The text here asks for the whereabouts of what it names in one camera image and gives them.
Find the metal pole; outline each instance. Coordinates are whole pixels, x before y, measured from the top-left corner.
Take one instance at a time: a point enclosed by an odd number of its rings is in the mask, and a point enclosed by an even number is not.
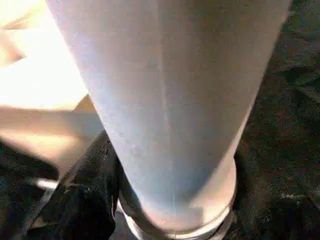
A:
[[[289,0],[48,1],[124,170],[144,239],[206,239]]]

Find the white pole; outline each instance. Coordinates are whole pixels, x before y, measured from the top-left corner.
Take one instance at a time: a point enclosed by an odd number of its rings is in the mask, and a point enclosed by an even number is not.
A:
[[[122,163],[132,231],[208,238],[290,1],[48,3]]]

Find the cylindrical post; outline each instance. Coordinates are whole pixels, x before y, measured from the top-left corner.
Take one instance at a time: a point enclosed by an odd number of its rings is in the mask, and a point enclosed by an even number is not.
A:
[[[290,1],[48,2],[122,163],[132,230],[208,238]]]

